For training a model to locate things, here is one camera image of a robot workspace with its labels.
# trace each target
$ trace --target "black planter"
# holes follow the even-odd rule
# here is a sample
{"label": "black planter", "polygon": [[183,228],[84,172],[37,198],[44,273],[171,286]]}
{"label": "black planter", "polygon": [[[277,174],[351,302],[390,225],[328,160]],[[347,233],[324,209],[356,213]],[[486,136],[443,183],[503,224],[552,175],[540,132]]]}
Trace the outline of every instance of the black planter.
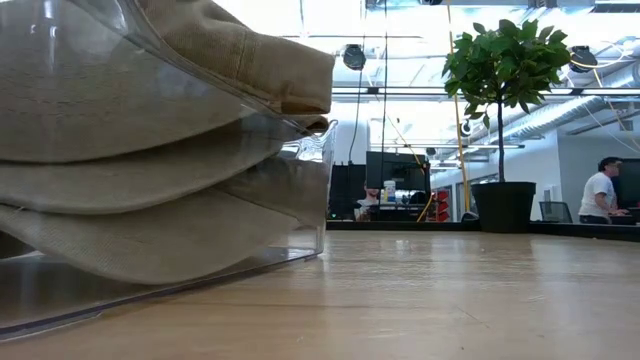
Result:
{"label": "black planter", "polygon": [[471,186],[482,231],[526,233],[531,219],[536,184],[504,182]]}

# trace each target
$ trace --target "office chair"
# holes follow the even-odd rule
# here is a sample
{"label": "office chair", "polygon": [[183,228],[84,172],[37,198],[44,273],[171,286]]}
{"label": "office chair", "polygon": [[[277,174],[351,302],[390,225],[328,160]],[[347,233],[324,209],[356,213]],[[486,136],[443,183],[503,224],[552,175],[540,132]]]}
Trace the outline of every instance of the office chair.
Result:
{"label": "office chair", "polygon": [[543,221],[573,224],[569,206],[565,202],[540,201],[540,213],[542,213]]}

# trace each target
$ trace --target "spotlight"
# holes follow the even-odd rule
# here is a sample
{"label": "spotlight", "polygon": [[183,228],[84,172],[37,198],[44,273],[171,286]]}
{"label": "spotlight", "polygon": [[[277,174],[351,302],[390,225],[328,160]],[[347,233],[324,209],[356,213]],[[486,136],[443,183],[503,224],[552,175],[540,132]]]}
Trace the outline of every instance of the spotlight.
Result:
{"label": "spotlight", "polygon": [[569,68],[572,71],[584,74],[592,70],[591,66],[596,65],[598,65],[598,59],[589,51],[588,46],[574,46],[571,48]]}
{"label": "spotlight", "polygon": [[468,121],[465,121],[463,124],[460,124],[460,136],[469,137],[471,136],[471,124]]}
{"label": "spotlight", "polygon": [[367,62],[367,57],[362,52],[362,47],[358,44],[349,44],[344,50],[342,61],[345,66],[351,70],[362,71],[364,64]]}

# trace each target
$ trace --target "stack of caps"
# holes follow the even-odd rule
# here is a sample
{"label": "stack of caps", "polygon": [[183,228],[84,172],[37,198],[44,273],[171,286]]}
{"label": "stack of caps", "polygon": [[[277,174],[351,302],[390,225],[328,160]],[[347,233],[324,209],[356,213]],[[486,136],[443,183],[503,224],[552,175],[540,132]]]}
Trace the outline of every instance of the stack of caps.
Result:
{"label": "stack of caps", "polygon": [[326,129],[333,57],[210,0],[51,3],[0,3],[0,231],[161,284],[321,224],[325,165],[274,155]]}

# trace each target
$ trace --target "tree trunk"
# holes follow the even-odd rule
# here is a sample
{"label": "tree trunk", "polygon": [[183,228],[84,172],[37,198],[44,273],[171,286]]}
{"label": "tree trunk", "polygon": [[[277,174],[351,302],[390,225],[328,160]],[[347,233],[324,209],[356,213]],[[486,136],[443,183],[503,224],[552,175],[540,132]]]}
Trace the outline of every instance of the tree trunk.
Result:
{"label": "tree trunk", "polygon": [[504,179],[504,138],[503,138],[504,124],[502,123],[502,92],[498,91],[498,148],[500,152],[500,159],[498,160],[498,176],[500,182],[505,182]]}

